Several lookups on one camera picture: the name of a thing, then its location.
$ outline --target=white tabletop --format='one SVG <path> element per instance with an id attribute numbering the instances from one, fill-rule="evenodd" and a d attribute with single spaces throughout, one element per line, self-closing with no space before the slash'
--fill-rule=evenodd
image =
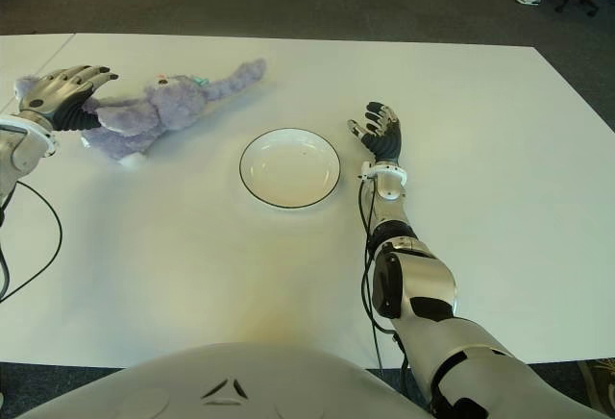
<path id="1" fill-rule="evenodd" d="M 73 36 L 0 37 L 0 112 L 12 102 L 15 78 L 38 73 Z"/>
<path id="2" fill-rule="evenodd" d="M 402 120 L 408 217 L 455 274 L 458 315 L 527 362 L 615 355 L 615 136 L 534 49 L 76 35 L 46 68 L 110 65 L 121 79 L 102 97 L 136 94 L 159 73 L 223 77 L 257 57 L 269 62 L 261 84 L 166 136 L 137 172 L 59 136 L 28 182 L 58 210 L 65 245 L 0 306 L 3 360 L 128 366 L 282 340 L 374 367 L 356 178 L 369 155 L 345 125 L 370 100 Z M 325 202 L 282 211 L 242 186 L 243 148 L 280 127 L 335 146 L 341 180 Z M 56 230 L 20 190 L 2 240 L 19 283 Z M 394 343 L 381 347 L 398 367 Z"/>

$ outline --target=black fingertip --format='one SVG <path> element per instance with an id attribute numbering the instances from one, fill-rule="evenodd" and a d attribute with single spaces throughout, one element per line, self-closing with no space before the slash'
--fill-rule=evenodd
<path id="1" fill-rule="evenodd" d="M 370 102 L 369 104 L 367 104 L 366 108 L 373 113 L 378 113 L 382 107 L 384 107 L 384 105 L 380 102 Z"/>

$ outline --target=robot forearm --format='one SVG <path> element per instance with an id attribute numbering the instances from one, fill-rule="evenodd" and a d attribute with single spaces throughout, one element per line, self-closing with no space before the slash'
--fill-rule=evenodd
<path id="1" fill-rule="evenodd" d="M 376 262 L 372 300 L 379 315 L 395 327 L 433 414 L 452 418 L 603 417 L 552 389 L 479 324 L 455 317 L 453 274 L 418 239 L 404 212 L 406 173 L 397 166 L 399 120 L 391 118 L 394 114 L 382 104 L 372 103 L 368 110 L 367 117 L 379 124 L 378 128 L 368 125 L 369 138 L 354 121 L 349 127 L 377 161 L 361 171 L 364 181 L 373 181 L 364 184 L 361 193 L 361 204 L 370 207 L 365 215 L 372 220 L 368 226 L 368 249 Z M 372 145 L 375 140 L 380 140 L 378 148 Z M 383 158 L 378 150 L 383 147 L 393 147 L 398 153 Z"/>

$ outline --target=robotic hand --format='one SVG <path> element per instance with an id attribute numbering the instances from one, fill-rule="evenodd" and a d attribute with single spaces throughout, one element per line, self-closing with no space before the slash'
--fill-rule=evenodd
<path id="1" fill-rule="evenodd" d="M 598 412 L 544 383 L 495 337 L 473 321 L 455 317 L 455 279 L 418 240 L 404 213 L 406 172 L 397 166 L 402 139 L 399 119 L 379 103 L 367 106 L 365 131 L 351 132 L 376 157 L 364 163 L 363 206 L 371 200 L 368 249 L 375 258 L 374 307 L 389 318 L 412 374 L 435 417 L 598 418 Z"/>
<path id="2" fill-rule="evenodd" d="M 96 89 L 117 78 L 105 66 L 57 70 L 41 78 L 21 99 L 17 115 L 0 116 L 0 202 L 41 158 L 55 153 L 53 131 L 100 126 L 98 118 L 82 106 Z"/>

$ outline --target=stuffed animal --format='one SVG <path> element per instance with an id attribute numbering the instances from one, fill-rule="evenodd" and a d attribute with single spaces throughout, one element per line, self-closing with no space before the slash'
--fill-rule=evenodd
<path id="1" fill-rule="evenodd" d="M 210 83 L 197 77 L 158 76 L 144 90 L 144 97 L 97 100 L 84 103 L 86 112 L 96 114 L 101 127 L 82 131 L 86 147 L 101 150 L 108 157 L 132 166 L 167 131 L 179 131 L 204 114 L 208 102 L 238 93 L 262 78 L 265 61 L 243 63 L 225 80 Z M 17 100 L 38 78 L 26 76 L 15 82 Z"/>

